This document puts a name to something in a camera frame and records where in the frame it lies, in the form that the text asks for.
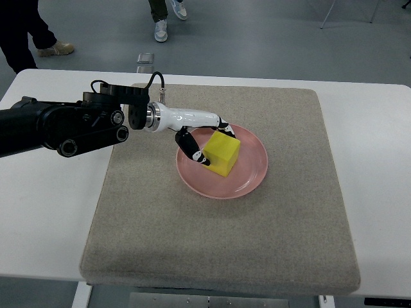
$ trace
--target pink plate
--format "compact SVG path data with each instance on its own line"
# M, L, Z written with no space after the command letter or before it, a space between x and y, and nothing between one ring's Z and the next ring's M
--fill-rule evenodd
M267 151L261 141L250 131L231 125L236 138L241 141L240 153L227 177L218 175L198 162L187 158L178 149L177 170L181 179L196 193L214 199L233 199L248 194L264 179L268 169ZM202 149L214 130L197 128L191 132Z

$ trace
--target white table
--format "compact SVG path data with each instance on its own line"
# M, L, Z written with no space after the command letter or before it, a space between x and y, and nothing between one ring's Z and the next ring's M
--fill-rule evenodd
M164 78L166 86L316 91L360 267L362 283L353 294L410 298L411 89L325 81ZM22 96L75 102L82 92L91 91L90 82L96 79L131 85L147 83L150 75L26 70L16 77L0 108L10 108ZM63 158L42 148L0 158L0 276L83 281L78 266L111 150Z

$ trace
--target floor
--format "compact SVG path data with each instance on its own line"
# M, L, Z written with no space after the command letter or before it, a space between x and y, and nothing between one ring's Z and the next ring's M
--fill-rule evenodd
M160 44L153 37L148 1L41 0L43 19L76 50L69 56L38 58L29 39L30 49L41 69L134 73L138 55L153 53L153 68L163 74L411 87L411 5L401 9L406 0L381 0L373 23L377 0L337 1L323 29L332 0L185 3L186 21L177 19L168 3L169 37ZM15 74L3 54L0 68L2 98ZM75 290L75 282L3 277L0 306L71 307ZM128 307L131 291L95 287L89 307ZM315 307L312 298L300 300L296 307ZM363 307L362 302L336 298L338 308Z

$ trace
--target cable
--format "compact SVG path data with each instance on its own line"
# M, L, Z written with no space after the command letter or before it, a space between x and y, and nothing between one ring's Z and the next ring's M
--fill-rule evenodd
M161 79L161 87L164 88L164 77L162 76L162 74L161 74L160 72L154 72L154 73L152 74L152 77L150 78L150 81L147 83L147 85L146 85L146 87L145 87L144 89L148 89L148 88L151 87L151 85L152 85L152 83L153 83L153 80L154 80L154 77L155 77L156 75L158 75L158 76L160 77L160 79Z
M108 82L105 82L104 80L94 80L94 81L92 81L91 84L90 84L90 86L91 86L91 89L92 89L92 91L93 91L94 93L97 93L97 91L94 89L93 85L94 85L95 83L98 83L98 82L103 83L103 84L105 84L105 85L109 85L109 83L108 83Z

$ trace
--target yellow cube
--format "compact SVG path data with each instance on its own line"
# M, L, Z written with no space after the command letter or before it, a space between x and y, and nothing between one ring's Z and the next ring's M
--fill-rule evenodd
M219 175L229 175L237 161L240 143L238 139L214 132L203 149L204 156L210 160L210 166L203 166Z

